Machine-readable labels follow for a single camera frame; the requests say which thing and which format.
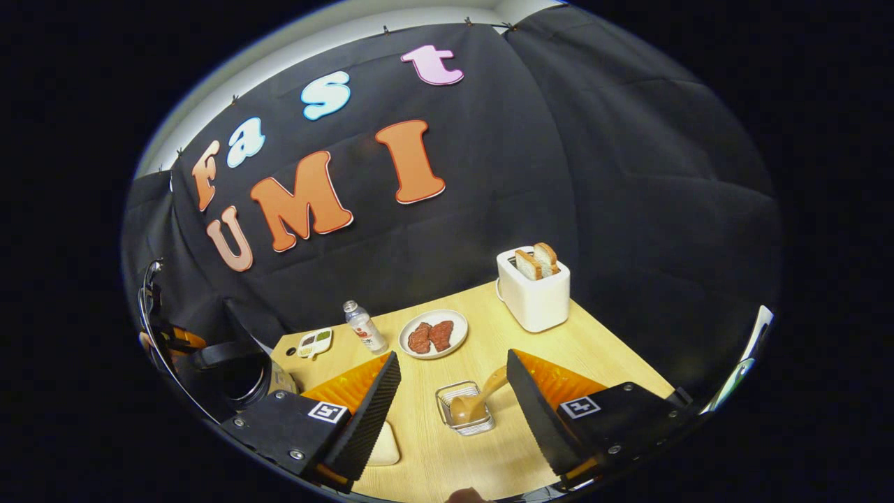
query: wire basket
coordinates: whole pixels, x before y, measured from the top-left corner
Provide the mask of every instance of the wire basket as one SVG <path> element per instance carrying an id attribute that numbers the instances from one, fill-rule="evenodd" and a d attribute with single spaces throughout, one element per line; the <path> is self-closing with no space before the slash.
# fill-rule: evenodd
<path id="1" fill-rule="evenodd" d="M 450 403 L 453 398 L 457 396 L 475 396 L 479 393 L 481 393 L 481 390 L 475 384 L 475 381 L 472 380 L 463 380 L 438 388 L 434 392 L 434 399 L 437 403 L 438 413 L 441 415 L 441 422 L 463 436 L 477 435 L 478 433 L 492 430 L 494 426 L 493 416 L 487 404 L 485 404 L 486 416 L 484 418 L 473 422 L 453 424 L 453 418 L 450 414 Z"/>

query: wooden spoon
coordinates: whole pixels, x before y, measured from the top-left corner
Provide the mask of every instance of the wooden spoon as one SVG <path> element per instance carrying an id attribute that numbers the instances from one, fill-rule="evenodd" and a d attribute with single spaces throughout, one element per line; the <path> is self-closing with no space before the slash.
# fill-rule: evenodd
<path id="1" fill-rule="evenodd" d="M 506 365 L 503 365 L 496 371 L 493 371 L 491 377 L 487 378 L 485 388 L 480 394 L 474 396 L 460 395 L 453 398 L 450 403 L 450 416 L 453 419 L 453 426 L 477 421 L 487 416 L 485 400 L 507 382 L 509 381 L 506 379 Z"/>

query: light blue letter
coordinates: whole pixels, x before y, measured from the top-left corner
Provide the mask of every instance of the light blue letter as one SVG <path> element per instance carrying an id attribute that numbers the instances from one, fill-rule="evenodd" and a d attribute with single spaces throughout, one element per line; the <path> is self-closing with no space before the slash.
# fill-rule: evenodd
<path id="1" fill-rule="evenodd" d="M 315 121 L 341 110 L 350 99 L 350 88 L 344 85 L 349 80 L 347 73 L 335 72 L 310 82 L 301 91 L 301 101 L 308 104 L 304 107 L 304 116 Z"/>
<path id="2" fill-rule="evenodd" d="M 226 156 L 226 164 L 236 167 L 242 164 L 245 158 L 257 154 L 264 146 L 265 136 L 261 134 L 261 119 L 252 117 L 242 123 L 232 132 L 230 137 L 230 153 Z"/>

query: white toaster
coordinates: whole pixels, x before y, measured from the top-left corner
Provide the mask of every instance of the white toaster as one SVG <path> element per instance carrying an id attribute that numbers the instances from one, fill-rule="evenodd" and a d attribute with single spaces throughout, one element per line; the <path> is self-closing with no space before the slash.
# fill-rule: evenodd
<path id="1" fill-rule="evenodd" d="M 497 255 L 497 297 L 528 332 L 542 332 L 568 319 L 571 271 L 556 260 L 559 273 L 532 281 L 515 268 L 515 251 L 534 254 L 533 246 L 520 246 Z"/>

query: plastic bottle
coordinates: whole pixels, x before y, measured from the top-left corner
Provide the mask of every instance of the plastic bottle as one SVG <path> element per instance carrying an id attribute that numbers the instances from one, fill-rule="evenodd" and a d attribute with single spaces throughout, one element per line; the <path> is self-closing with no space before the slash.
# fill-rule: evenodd
<path id="1" fill-rule="evenodd" d="M 367 310 L 358 306 L 354 301 L 347 301 L 342 308 L 344 309 L 344 319 L 348 321 L 348 324 L 354 329 L 354 333 L 360 337 L 360 341 L 369 351 L 373 354 L 382 354 L 388 351 L 388 341 L 379 333 L 379 329 L 369 318 Z"/>

